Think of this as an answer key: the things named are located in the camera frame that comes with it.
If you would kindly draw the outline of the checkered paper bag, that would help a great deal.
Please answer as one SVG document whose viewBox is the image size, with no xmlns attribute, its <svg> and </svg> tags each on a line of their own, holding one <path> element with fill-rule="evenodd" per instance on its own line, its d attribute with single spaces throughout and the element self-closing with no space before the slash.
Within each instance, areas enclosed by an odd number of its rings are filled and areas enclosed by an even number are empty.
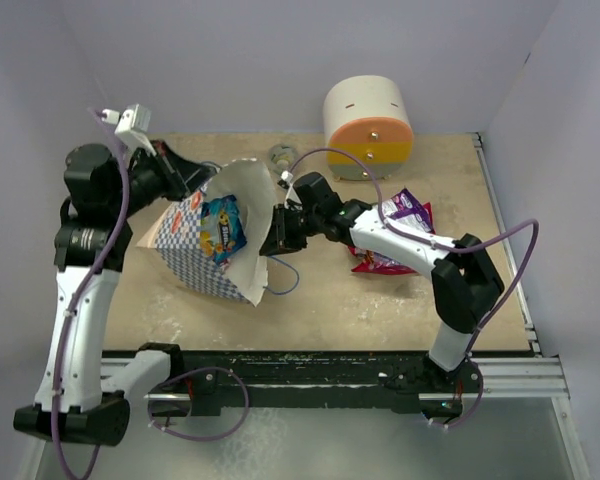
<svg viewBox="0 0 600 480">
<path fill-rule="evenodd" d="M 241 158 L 211 172 L 193 194 L 171 203 L 136 249 L 163 278 L 197 293 L 256 306 L 266 292 L 293 292 L 299 271 L 281 261 L 295 281 L 287 289 L 274 289 L 268 261 L 278 256 L 260 254 L 277 203 L 265 163 Z"/>
</svg>

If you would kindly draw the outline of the pink REAL crisps bag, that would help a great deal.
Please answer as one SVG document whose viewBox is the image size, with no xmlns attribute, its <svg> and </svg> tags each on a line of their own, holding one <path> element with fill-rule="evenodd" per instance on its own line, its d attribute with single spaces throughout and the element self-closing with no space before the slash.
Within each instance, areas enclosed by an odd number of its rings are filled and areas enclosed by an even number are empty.
<svg viewBox="0 0 600 480">
<path fill-rule="evenodd" d="M 386 200 L 382 203 L 382 211 L 390 220 L 396 220 L 400 224 L 425 233 L 435 232 L 430 203 L 404 205 L 401 201 Z M 353 273 L 379 275 L 415 273 L 412 268 L 375 251 L 363 250 L 358 247 L 350 247 L 349 251 L 359 260 L 358 265 L 351 269 Z"/>
</svg>

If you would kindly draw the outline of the purple snack packet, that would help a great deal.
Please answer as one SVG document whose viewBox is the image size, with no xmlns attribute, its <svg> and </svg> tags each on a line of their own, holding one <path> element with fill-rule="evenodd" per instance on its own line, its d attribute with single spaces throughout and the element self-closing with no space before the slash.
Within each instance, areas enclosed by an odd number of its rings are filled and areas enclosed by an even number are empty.
<svg viewBox="0 0 600 480">
<path fill-rule="evenodd" d="M 431 203 L 421 203 L 407 188 L 382 202 L 386 218 L 425 233 L 435 233 Z"/>
</svg>

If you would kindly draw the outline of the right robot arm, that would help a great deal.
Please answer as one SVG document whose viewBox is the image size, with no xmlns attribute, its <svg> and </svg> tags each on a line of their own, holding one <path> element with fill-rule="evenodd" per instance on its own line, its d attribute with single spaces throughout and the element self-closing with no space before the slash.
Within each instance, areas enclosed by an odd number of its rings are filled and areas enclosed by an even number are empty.
<svg viewBox="0 0 600 480">
<path fill-rule="evenodd" d="M 411 268 L 431 282 L 441 325 L 426 355 L 425 380 L 447 391 L 460 369 L 479 322 L 504 293 L 504 283 L 480 240 L 470 234 L 455 240 L 390 224 L 379 204 L 342 201 L 326 178 L 310 172 L 297 180 L 286 171 L 279 184 L 287 190 L 273 208 L 262 256 L 299 252 L 307 239 L 322 235 L 348 247 L 369 250 Z"/>
</svg>

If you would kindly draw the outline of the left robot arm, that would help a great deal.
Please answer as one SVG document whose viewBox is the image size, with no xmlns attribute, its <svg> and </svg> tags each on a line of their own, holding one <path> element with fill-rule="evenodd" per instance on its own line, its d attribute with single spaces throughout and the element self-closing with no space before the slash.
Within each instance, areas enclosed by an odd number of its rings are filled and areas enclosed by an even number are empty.
<svg viewBox="0 0 600 480">
<path fill-rule="evenodd" d="M 186 369 L 176 344 L 146 343 L 126 366 L 102 378 L 104 336 L 133 235 L 129 218 L 158 199 L 189 197 L 215 173 L 212 166 L 180 157 L 162 140 L 137 149 L 130 161 L 97 143 L 67 155 L 69 195 L 54 239 L 52 341 L 32 405 L 14 414 L 15 430 L 56 443 L 116 446 L 135 398 L 155 386 L 164 392 L 182 387 Z"/>
</svg>

